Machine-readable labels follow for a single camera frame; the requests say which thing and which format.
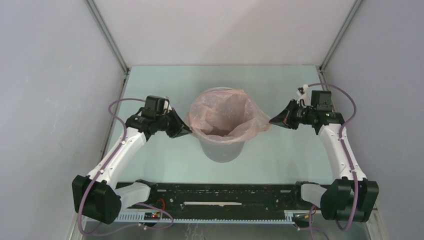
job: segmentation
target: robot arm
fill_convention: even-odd
[[[316,183],[298,182],[300,191],[297,197],[321,208],[322,215],[327,220],[346,221],[352,210],[354,177],[348,157],[339,138],[339,131],[344,124],[342,114],[333,112],[330,91],[312,91],[310,105],[303,88],[299,88],[300,98],[292,99],[287,107],[269,122],[287,128],[298,129],[299,124],[311,125],[322,141],[327,153],[334,182],[329,188]],[[342,139],[352,160],[359,184],[358,202],[353,220],[366,222],[379,193],[375,181],[368,181],[359,167],[349,145],[346,129],[342,130]]]
[[[78,212],[84,192],[100,172],[89,190],[82,214],[106,224],[112,223],[121,210],[145,202],[149,198],[150,187],[141,182],[116,189],[118,178],[133,155],[158,131],[165,131],[170,138],[191,133],[175,109],[170,107],[169,101],[156,96],[148,96],[144,107],[129,117],[125,126],[125,139],[122,134],[111,151],[87,176],[78,175],[72,182],[74,207]]]

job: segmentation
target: gray wall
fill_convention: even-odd
[[[130,66],[320,64],[355,0],[97,0]]]
[[[0,2],[0,239],[65,239],[123,72],[83,0]]]
[[[366,0],[326,69],[357,102],[349,140],[380,186],[377,207],[392,240],[423,238],[423,9],[422,0]],[[340,95],[336,107],[352,112]]]

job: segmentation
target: purple cable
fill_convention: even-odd
[[[322,230],[321,228],[318,228],[318,227],[312,227],[312,212],[314,211],[315,207],[316,206],[314,204],[312,204],[312,206],[310,207],[309,216],[308,216],[309,217],[309,226],[308,227],[299,227],[296,223],[294,224],[294,226],[300,231],[309,230],[310,231],[310,237],[312,238],[312,240],[315,240],[314,232],[313,232],[314,230],[321,232],[327,240],[330,240],[329,236],[327,235],[327,233],[324,230]]]
[[[352,210],[350,211],[349,219],[347,220],[346,226],[342,227],[340,225],[339,221],[336,220],[336,223],[337,223],[338,228],[340,228],[342,231],[346,231],[346,230],[348,230],[351,227],[352,222],[354,220],[355,211],[356,211],[357,204],[358,204],[359,183],[358,183],[358,176],[357,176],[357,173],[355,171],[354,162],[352,161],[352,157],[349,154],[348,147],[346,146],[345,140],[343,139],[343,129],[346,128],[346,125],[357,114],[357,105],[356,105],[355,101],[353,100],[353,98],[347,92],[345,92],[343,89],[341,89],[338,86],[335,86],[335,85],[330,84],[330,83],[322,83],[322,82],[320,82],[320,83],[313,83],[313,84],[308,85],[308,87],[313,87],[313,86],[329,86],[329,87],[332,87],[334,89],[337,89],[341,93],[343,93],[350,100],[350,102],[353,105],[353,114],[352,114],[352,116],[350,116],[349,119],[346,120],[343,123],[343,125],[341,125],[340,130],[338,131],[338,137],[340,138],[340,142],[341,142],[341,145],[343,147],[344,153],[346,154],[347,160],[349,161],[350,171],[352,172],[353,182],[354,182]]]
[[[125,122],[120,118],[120,117],[118,117],[116,114],[114,114],[113,112],[112,112],[112,107],[115,105],[115,104],[117,104],[117,103],[120,103],[120,102],[122,102],[122,101],[128,101],[128,100],[133,100],[133,101],[139,101],[139,102],[145,102],[145,100],[142,100],[142,99],[138,99],[138,98],[122,98],[122,99],[118,99],[118,100],[116,100],[116,101],[114,101],[114,102],[112,102],[110,105],[109,105],[109,107],[107,108],[108,109],[108,111],[109,111],[109,114],[114,118],[114,119],[116,119],[116,120],[118,120],[120,123],[121,123],[121,125],[122,125],[122,127],[123,127],[123,134],[122,134],[122,140],[124,141],[125,140],[125,138],[127,137],[127,127],[125,126]],[[109,164],[109,162],[112,160],[112,158],[117,154],[117,152],[119,151],[119,149],[122,147],[122,142],[120,142],[119,144],[118,144],[118,146],[116,146],[116,148],[113,150],[113,152],[112,152],[112,154],[110,154],[110,156],[107,158],[107,160],[106,160],[106,162],[104,162],[104,164],[101,166],[101,168],[100,168],[100,170],[104,170],[107,166],[108,166],[108,164]],[[100,176],[100,170],[96,173],[96,175],[93,177],[93,179],[90,181],[90,183],[88,184],[88,186],[87,186],[87,189],[85,190],[85,192],[84,192],[84,194],[82,195],[82,199],[81,199],[81,203],[79,204],[79,209],[78,209],[78,218],[77,218],[77,225],[78,225],[78,229],[79,229],[79,232],[83,235],[83,236],[90,236],[90,235],[95,235],[95,236],[106,236],[106,235],[110,235],[110,234],[113,234],[113,233],[116,233],[116,232],[118,232],[118,231],[120,231],[120,230],[122,230],[122,229],[126,229],[126,228],[128,228],[128,227],[132,227],[132,226],[138,226],[139,224],[138,223],[135,223],[135,224],[130,224],[130,225],[126,225],[126,226],[123,226],[123,227],[121,227],[121,228],[119,228],[119,229],[116,229],[116,230],[114,230],[114,231],[112,231],[112,232],[109,232],[109,233],[104,233],[104,234],[95,234],[94,232],[100,227],[100,225],[102,224],[101,222],[99,222],[99,224],[92,230],[92,231],[89,231],[89,232],[86,232],[86,231],[84,231],[84,228],[83,228],[83,207],[84,207],[84,204],[86,203],[86,200],[87,200],[87,196],[89,195],[89,192],[90,192],[90,190],[91,190],[91,188],[93,187],[93,185],[94,185],[94,183],[96,182],[96,180],[97,180],[97,178]],[[166,212],[166,211],[163,211],[163,210],[161,210],[161,209],[158,209],[158,208],[155,208],[155,207],[152,207],[152,206],[150,206],[150,205],[147,205],[147,204],[144,204],[144,203],[138,203],[139,205],[142,205],[142,206],[145,206],[145,207],[147,207],[147,208],[151,208],[151,209],[154,209],[154,210],[160,210],[160,212],[162,212],[162,213],[164,213],[164,214],[166,214],[166,215],[168,215],[170,218],[171,218],[171,220],[172,220],[172,222],[171,222],[171,224],[169,225],[169,226],[166,226],[166,227],[161,227],[161,228],[155,228],[155,227],[149,227],[149,228],[152,228],[152,229],[165,229],[165,228],[169,228],[173,223],[174,223],[174,219],[172,218],[172,216],[168,213],[168,212]]]

